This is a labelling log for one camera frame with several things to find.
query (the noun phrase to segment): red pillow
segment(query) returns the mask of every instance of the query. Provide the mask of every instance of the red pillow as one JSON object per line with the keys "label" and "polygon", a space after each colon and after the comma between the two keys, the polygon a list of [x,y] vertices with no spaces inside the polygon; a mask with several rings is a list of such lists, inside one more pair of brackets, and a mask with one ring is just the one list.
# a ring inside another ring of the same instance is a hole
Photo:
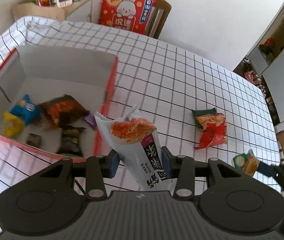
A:
{"label": "red pillow", "polygon": [[145,35],[156,0],[103,0],[100,24]]}

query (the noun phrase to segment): white snack bag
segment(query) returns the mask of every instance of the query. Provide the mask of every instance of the white snack bag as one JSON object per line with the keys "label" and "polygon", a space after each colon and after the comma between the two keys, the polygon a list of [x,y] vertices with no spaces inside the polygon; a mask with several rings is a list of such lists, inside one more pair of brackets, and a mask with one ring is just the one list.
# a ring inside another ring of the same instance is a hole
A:
{"label": "white snack bag", "polygon": [[142,117],[137,105],[126,117],[111,120],[97,112],[95,120],[102,138],[118,153],[142,190],[169,190],[171,180],[162,167],[156,126]]}

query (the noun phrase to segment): black snack bag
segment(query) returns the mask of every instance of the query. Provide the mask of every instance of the black snack bag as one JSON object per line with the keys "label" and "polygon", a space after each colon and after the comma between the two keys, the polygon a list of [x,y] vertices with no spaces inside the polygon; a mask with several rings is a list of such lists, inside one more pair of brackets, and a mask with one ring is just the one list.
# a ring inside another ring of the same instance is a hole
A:
{"label": "black snack bag", "polygon": [[79,137],[84,130],[84,127],[73,127],[71,125],[62,127],[61,146],[57,151],[57,154],[83,157],[83,153],[79,144]]}

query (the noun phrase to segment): yellow snack bag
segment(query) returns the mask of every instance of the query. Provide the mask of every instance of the yellow snack bag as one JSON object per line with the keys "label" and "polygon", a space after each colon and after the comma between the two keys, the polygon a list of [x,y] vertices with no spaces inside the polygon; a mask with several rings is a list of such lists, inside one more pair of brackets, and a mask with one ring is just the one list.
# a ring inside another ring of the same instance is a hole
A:
{"label": "yellow snack bag", "polygon": [[4,135],[7,137],[11,138],[24,129],[24,121],[9,112],[4,112],[4,121]]}

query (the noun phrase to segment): white tablecloth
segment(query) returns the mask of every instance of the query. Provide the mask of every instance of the white tablecloth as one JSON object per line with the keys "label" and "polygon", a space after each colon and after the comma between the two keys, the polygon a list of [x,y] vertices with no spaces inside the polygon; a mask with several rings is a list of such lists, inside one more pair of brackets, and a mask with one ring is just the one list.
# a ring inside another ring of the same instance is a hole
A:
{"label": "white tablecloth", "polygon": [[[261,91],[199,55],[102,25],[24,17],[0,36],[0,64],[20,44],[95,49],[117,55],[116,89],[109,117],[122,116],[137,104],[144,117],[156,124],[161,145],[174,155],[202,162],[217,157],[231,163],[236,154],[252,148],[260,160],[279,164],[274,128]],[[213,107],[226,115],[228,144],[194,150],[202,132],[194,126],[191,109]],[[54,161],[0,141],[0,192]],[[257,172],[254,177],[280,191],[274,179]],[[105,183],[108,192],[140,189],[123,165],[116,177],[105,179]],[[195,193],[205,189],[205,178],[196,178]]]}

